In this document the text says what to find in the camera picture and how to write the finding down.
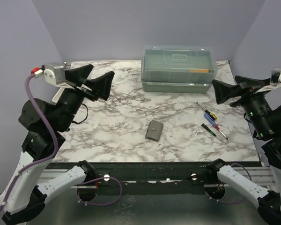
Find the grey leather card holder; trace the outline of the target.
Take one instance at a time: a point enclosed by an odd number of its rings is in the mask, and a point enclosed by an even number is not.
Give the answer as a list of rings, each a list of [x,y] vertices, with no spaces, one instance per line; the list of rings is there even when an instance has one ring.
[[[157,142],[160,140],[162,130],[163,130],[163,123],[156,120],[152,120],[150,121],[147,127],[145,138]]]

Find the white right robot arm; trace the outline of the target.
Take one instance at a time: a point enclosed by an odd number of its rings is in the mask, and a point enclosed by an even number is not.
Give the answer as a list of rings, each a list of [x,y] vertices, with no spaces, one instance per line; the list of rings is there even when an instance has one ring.
[[[207,165],[206,178],[210,183],[223,183],[250,201],[261,218],[269,225],[281,225],[281,105],[271,109],[266,93],[281,88],[281,71],[273,71],[265,80],[235,77],[231,85],[213,80],[217,104],[230,98],[239,99],[231,107],[243,107],[245,118],[253,125],[254,138],[265,141],[262,149],[269,166],[259,167],[251,178],[243,176],[232,165],[217,159]]]

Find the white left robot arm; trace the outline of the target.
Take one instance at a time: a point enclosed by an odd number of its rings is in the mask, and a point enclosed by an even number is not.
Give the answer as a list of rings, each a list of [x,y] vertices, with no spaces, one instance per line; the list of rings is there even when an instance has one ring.
[[[18,225],[31,221],[52,198],[66,189],[97,181],[94,167],[83,160],[59,177],[38,182],[65,142],[62,133],[74,123],[84,99],[107,100],[110,95],[115,73],[109,71],[89,79],[92,69],[91,64],[66,69],[64,65],[48,63],[33,69],[26,78],[25,90],[29,99],[22,108],[19,122],[28,133],[15,172],[0,194],[0,217],[5,224]],[[61,95],[57,100],[47,103],[32,96],[30,81],[39,77],[60,88]]]

